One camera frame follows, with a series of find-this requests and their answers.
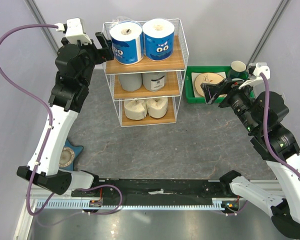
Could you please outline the blue roll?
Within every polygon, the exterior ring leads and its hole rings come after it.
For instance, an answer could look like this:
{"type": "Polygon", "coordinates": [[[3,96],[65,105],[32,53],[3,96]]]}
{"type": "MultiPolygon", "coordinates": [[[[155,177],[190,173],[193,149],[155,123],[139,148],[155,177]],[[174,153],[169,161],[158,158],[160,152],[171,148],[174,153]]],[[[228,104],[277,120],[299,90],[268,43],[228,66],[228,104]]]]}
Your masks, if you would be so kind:
{"type": "Polygon", "coordinates": [[[169,20],[155,18],[142,26],[145,55],[152,61],[163,61],[174,51],[175,26],[169,20]]]}
{"type": "Polygon", "coordinates": [[[132,20],[117,21],[109,29],[114,58],[123,65],[133,65],[144,57],[142,26],[132,20]]]}

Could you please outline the cream roll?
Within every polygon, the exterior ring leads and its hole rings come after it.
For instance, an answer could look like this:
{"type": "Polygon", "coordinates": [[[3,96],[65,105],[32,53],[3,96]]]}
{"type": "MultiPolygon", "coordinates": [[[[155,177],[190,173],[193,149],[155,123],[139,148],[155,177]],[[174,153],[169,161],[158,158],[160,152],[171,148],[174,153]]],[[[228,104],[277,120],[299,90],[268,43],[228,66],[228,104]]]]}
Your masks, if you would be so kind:
{"type": "Polygon", "coordinates": [[[125,116],[130,120],[143,120],[148,114],[146,101],[143,99],[125,100],[123,105],[125,116]]]}
{"type": "Polygon", "coordinates": [[[146,101],[148,115],[155,119],[162,118],[168,111],[168,98],[149,98],[146,101]]]}

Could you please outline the grey paper towel roll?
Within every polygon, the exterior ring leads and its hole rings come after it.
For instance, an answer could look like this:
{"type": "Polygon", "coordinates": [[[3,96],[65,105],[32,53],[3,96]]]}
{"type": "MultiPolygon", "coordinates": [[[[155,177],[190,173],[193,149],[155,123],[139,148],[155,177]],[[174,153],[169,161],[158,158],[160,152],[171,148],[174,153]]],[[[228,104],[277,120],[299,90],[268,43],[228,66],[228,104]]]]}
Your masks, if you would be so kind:
{"type": "Polygon", "coordinates": [[[166,85],[166,75],[166,72],[145,72],[142,83],[148,91],[157,92],[166,85]]]}

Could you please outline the white wire wooden shelf rack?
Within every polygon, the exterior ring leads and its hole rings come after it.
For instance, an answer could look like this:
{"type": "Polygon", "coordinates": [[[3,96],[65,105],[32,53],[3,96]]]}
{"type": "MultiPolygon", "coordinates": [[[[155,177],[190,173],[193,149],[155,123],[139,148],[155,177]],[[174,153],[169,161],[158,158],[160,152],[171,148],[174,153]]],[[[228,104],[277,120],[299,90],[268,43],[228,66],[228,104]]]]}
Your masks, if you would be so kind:
{"type": "Polygon", "coordinates": [[[146,56],[132,65],[124,65],[117,60],[107,61],[102,64],[111,94],[112,102],[121,127],[138,127],[159,124],[173,124],[177,122],[177,116],[183,94],[183,87],[188,66],[189,50],[184,33],[182,21],[179,18],[169,20],[175,27],[174,47],[172,55],[162,61],[153,61],[146,56]],[[119,75],[143,74],[143,73],[166,73],[166,85],[151,92],[141,86],[134,92],[123,90],[119,81],[119,75]],[[152,98],[167,97],[167,113],[161,118],[146,116],[141,120],[132,120],[125,114],[124,102],[128,100],[148,100],[152,98]]]}

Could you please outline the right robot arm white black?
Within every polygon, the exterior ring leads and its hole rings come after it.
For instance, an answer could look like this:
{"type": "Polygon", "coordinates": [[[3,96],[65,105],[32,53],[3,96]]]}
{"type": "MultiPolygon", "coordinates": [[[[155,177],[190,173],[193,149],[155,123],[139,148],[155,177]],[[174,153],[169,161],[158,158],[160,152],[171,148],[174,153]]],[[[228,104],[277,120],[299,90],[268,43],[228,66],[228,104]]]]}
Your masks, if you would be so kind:
{"type": "Polygon", "coordinates": [[[218,84],[200,85],[208,105],[225,95],[220,108],[230,107],[251,136],[253,148],[266,161],[278,180],[284,197],[274,196],[232,170],[220,177],[219,191],[225,197],[243,197],[270,218],[285,237],[300,240],[300,147],[293,133],[282,125],[289,113],[281,95],[265,90],[256,99],[252,87],[242,80],[225,78],[218,84]]]}

